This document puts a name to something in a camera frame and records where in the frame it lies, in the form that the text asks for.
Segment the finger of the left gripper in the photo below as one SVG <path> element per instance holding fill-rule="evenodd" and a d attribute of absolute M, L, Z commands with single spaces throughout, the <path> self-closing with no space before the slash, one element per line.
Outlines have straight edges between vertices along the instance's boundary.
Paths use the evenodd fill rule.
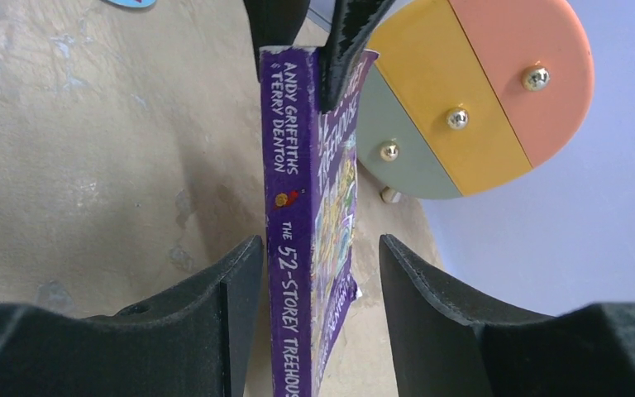
<path fill-rule="evenodd" d="M 336 109 L 367 41 L 394 0 L 337 0 L 327 42 L 319 49 L 320 111 Z"/>
<path fill-rule="evenodd" d="M 260 80 L 260 48 L 292 45 L 306 19 L 309 0 L 244 0 L 250 24 L 257 79 Z"/>

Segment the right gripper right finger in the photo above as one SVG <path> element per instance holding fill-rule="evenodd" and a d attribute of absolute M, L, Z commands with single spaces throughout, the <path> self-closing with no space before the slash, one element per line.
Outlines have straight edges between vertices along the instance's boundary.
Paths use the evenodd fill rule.
<path fill-rule="evenodd" d="M 401 396 L 635 396 L 635 303 L 558 317 L 505 303 L 380 238 Z"/>

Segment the purple paperback book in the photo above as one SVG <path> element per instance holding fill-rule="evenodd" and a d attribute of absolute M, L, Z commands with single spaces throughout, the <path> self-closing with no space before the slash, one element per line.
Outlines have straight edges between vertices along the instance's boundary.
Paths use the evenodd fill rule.
<path fill-rule="evenodd" d="M 356 229 L 356 124 L 377 54 L 366 50 L 338 106 L 321 113 L 315 47 L 260 53 L 260 100 L 276 396 L 316 396 L 346 313 Z"/>

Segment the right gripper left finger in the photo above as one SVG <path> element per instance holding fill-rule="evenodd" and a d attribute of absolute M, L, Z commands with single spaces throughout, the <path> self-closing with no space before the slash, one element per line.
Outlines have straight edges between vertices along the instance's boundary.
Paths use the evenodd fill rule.
<path fill-rule="evenodd" d="M 258 314 L 263 244 L 112 316 L 0 304 L 0 396 L 241 396 Z"/>

